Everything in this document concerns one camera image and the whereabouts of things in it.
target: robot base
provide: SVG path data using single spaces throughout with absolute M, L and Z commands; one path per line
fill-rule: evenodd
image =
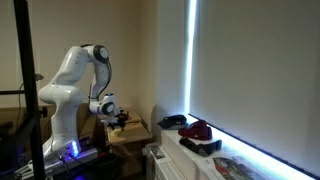
M 71 157 L 67 156 L 65 158 L 65 161 L 68 165 L 69 169 L 75 168 L 81 163 L 87 163 L 91 160 L 94 160 L 98 157 L 98 152 L 95 148 L 81 152 L 76 159 L 74 160 Z M 52 164 L 48 164 L 48 162 L 45 162 L 45 173 L 47 179 L 50 179 L 50 177 L 60 174 L 62 172 L 66 171 L 64 164 L 62 161 L 57 161 Z M 26 165 L 20 169 L 18 169 L 16 174 L 20 174 L 22 180 L 29 180 L 29 179 L 34 179 L 33 178 L 33 171 L 30 171 L 30 165 Z

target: wall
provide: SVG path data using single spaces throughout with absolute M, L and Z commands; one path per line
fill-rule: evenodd
M 29 14 L 36 73 L 46 85 L 58 71 L 71 46 L 101 44 L 108 48 L 113 76 L 107 92 L 117 95 L 118 104 L 130 106 L 137 99 L 139 59 L 139 1 L 48 1 L 30 0 Z M 18 89 L 22 83 L 13 2 L 0 2 L 1 90 Z M 76 84 L 87 95 L 93 67 Z M 17 96 L 1 96 L 0 107 L 18 106 Z

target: beige wall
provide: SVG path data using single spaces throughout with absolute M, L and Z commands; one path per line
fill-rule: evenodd
M 106 92 L 117 95 L 118 103 L 130 106 L 137 99 L 139 60 L 139 1 L 48 1 L 29 2 L 31 31 L 36 73 L 46 85 L 58 71 L 71 46 L 86 43 L 108 48 L 113 77 Z M 17 49 L 13 3 L 0 2 L 0 89 L 18 89 L 22 83 Z M 93 67 L 76 84 L 87 95 L 93 77 Z M 0 97 L 0 107 L 18 105 L 17 96 Z

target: white roller blind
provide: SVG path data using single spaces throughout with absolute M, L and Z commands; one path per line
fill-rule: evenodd
M 320 175 L 320 1 L 200 0 L 190 114 Z

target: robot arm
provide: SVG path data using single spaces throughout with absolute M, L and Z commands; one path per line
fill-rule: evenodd
M 57 154 L 77 156 L 81 151 L 77 136 L 76 114 L 84 95 L 74 84 L 81 79 L 88 63 L 93 63 L 95 71 L 90 91 L 90 111 L 94 114 L 118 115 L 115 98 L 105 97 L 99 101 L 99 95 L 103 91 L 100 91 L 101 87 L 106 88 L 111 79 L 107 49 L 99 45 L 72 47 L 57 74 L 39 91 L 39 98 L 42 101 L 57 106 L 51 118 L 52 135 L 43 144 L 45 159 Z

